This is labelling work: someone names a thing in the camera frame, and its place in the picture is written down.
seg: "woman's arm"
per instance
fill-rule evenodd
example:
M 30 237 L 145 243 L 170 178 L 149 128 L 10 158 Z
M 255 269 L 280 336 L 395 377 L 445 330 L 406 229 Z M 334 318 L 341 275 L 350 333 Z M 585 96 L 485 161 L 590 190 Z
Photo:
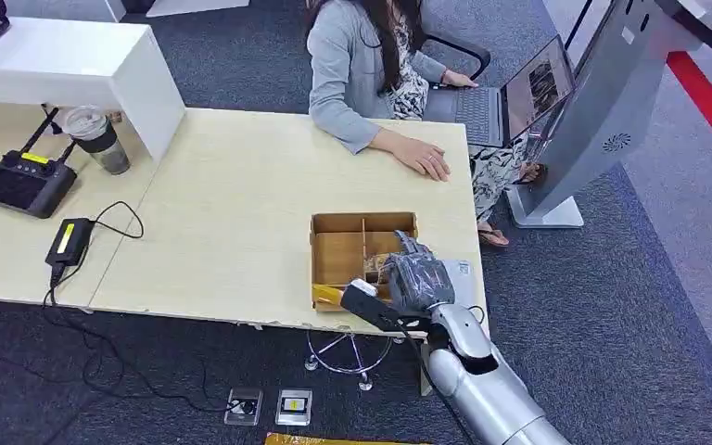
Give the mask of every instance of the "woman's arm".
M 446 181 L 450 170 L 443 160 L 443 150 L 381 128 L 345 104 L 345 87 L 350 76 L 350 36 L 341 12 L 325 7 L 307 39 L 307 49 L 312 55 L 312 120 L 353 154 L 368 146 L 384 150 L 420 174 Z
M 443 74 L 446 72 L 446 66 L 438 62 L 434 58 L 421 52 L 421 50 L 413 53 L 411 66 L 420 76 L 428 82 L 443 82 Z
M 318 127 L 356 154 L 375 139 L 380 127 L 345 104 L 350 38 L 341 17 L 337 17 L 336 8 L 325 7 L 307 39 L 312 55 L 310 116 Z
M 413 55 L 411 65 L 428 82 L 446 83 L 454 86 L 478 86 L 478 83 L 471 81 L 468 76 L 447 69 L 442 63 L 421 51 L 416 51 L 416 54 Z

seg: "laptop screen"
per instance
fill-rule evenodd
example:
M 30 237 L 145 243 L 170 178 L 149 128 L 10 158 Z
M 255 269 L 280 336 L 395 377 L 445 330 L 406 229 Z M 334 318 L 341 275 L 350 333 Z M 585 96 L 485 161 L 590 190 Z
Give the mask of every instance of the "laptop screen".
M 574 89 L 572 69 L 556 36 L 506 84 L 512 139 L 564 100 Z

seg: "chair armrest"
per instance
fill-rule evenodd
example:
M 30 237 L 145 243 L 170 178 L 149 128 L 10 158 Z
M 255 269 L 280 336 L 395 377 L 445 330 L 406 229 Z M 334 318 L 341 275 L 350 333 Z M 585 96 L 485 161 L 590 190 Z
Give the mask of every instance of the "chair armrest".
M 426 37 L 428 40 L 433 40 L 440 44 L 446 45 L 449 48 L 466 53 L 468 56 L 478 60 L 479 68 L 474 74 L 471 75 L 472 81 L 474 81 L 487 68 L 492 60 L 490 51 L 487 48 L 466 42 L 465 40 L 455 37 L 453 34 L 448 32 L 438 30 L 435 30 L 434 33 L 426 32 Z

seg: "floral dress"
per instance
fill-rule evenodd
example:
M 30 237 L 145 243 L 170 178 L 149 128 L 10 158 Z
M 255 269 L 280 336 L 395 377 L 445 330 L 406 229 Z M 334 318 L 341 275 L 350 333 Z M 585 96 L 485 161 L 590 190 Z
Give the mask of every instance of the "floral dress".
M 411 66 L 413 51 L 411 36 L 405 17 L 394 28 L 397 49 L 400 55 L 400 86 L 387 96 L 394 112 L 394 119 L 420 121 L 425 114 L 429 82 Z
M 387 98 L 394 119 L 420 121 L 425 114 L 429 82 L 411 66 L 413 51 L 405 17 L 394 29 L 400 56 L 400 87 L 393 89 Z M 503 148 L 469 146 L 471 177 L 477 221 L 485 222 L 503 189 L 517 179 L 520 166 L 527 157 L 528 136 L 523 134 Z

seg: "dark gray carpet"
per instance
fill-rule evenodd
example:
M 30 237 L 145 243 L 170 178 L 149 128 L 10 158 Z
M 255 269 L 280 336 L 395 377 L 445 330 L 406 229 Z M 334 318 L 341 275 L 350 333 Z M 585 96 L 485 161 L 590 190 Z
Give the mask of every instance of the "dark gray carpet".
M 150 23 L 188 105 L 303 112 L 310 74 L 302 3 L 253 0 L 245 9 Z M 483 83 L 505 82 L 552 37 L 539 0 L 439 2 L 438 9 L 442 22 L 490 44 L 495 61 Z M 447 63 L 453 57 L 426 51 Z M 712 348 L 626 174 L 614 169 L 578 203 L 587 226 L 573 232 L 520 232 L 500 208 L 496 221 L 514 243 L 483 252 L 496 341 L 574 443 L 712 444 Z M 280 387 L 315 391 L 312 424 L 294 429 L 300 433 L 462 443 L 442 406 L 416 396 L 407 346 L 394 348 L 373 375 L 374 390 L 361 393 L 352 377 L 304 371 L 301 332 L 72 314 L 117 338 L 163 390 L 205 403 L 204 359 L 212 396 L 262 387 L 266 405 L 260 426 L 248 428 L 223 426 L 177 400 L 95 399 L 54 443 L 258 444 L 266 431 L 284 430 L 272 419 Z M 369 342 L 367 353 L 379 347 Z M 71 376 L 87 353 L 37 308 L 0 304 L 0 355 Z M 133 377 L 126 387 L 139 388 Z M 44 384 L 0 363 L 0 444 L 44 443 L 95 397 L 80 384 Z

